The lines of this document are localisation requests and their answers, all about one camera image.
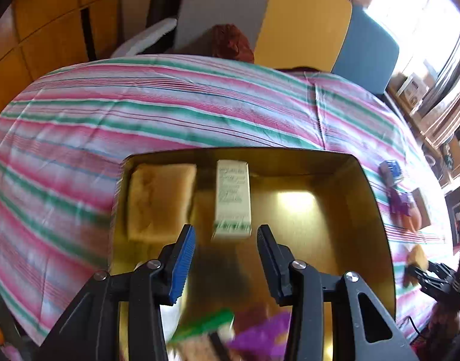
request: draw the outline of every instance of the yellow container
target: yellow container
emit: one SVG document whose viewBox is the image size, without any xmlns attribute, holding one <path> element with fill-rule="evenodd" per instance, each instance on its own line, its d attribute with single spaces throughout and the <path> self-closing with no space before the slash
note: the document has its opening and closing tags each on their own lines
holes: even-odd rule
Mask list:
<svg viewBox="0 0 460 361">
<path fill-rule="evenodd" d="M 250 238 L 212 241 L 215 216 L 216 162 L 248 163 Z M 157 258 L 162 245 L 130 242 L 126 237 L 126 197 L 131 173 L 139 164 L 197 165 L 189 222 L 197 246 L 185 286 L 180 324 L 186 325 L 221 308 L 244 310 L 271 298 L 257 251 L 256 230 L 269 224 L 278 243 L 296 259 L 321 272 L 358 272 L 392 316 L 395 283 L 385 229 L 365 174 L 352 155 L 282 148 L 209 148 L 133 155 L 122 164 L 115 197 L 110 273 L 132 271 L 140 261 Z M 122 308 L 120 348 L 127 352 L 126 308 Z M 331 310 L 325 308 L 325 357 L 331 359 Z"/>
</svg>

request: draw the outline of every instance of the screw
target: screw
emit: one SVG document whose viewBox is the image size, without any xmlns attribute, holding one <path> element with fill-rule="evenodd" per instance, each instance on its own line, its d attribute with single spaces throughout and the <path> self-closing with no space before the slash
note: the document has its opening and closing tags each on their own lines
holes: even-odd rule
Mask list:
<svg viewBox="0 0 460 361">
<path fill-rule="evenodd" d="M 158 259 L 152 259 L 147 262 L 146 267 L 148 267 L 148 269 L 156 270 L 161 265 L 162 263 Z"/>
<path fill-rule="evenodd" d="M 358 281 L 358 274 L 357 273 L 354 273 L 353 271 L 347 271 L 345 273 L 345 277 L 347 277 L 347 279 L 349 281 L 352 281 L 352 282 L 357 282 Z"/>
<path fill-rule="evenodd" d="M 307 264 L 303 260 L 294 260 L 291 265 L 294 269 L 303 270 L 306 268 Z"/>
<path fill-rule="evenodd" d="M 103 281 L 106 277 L 108 277 L 108 273 L 104 270 L 97 271 L 93 274 L 93 278 L 96 279 L 96 281 Z"/>
</svg>

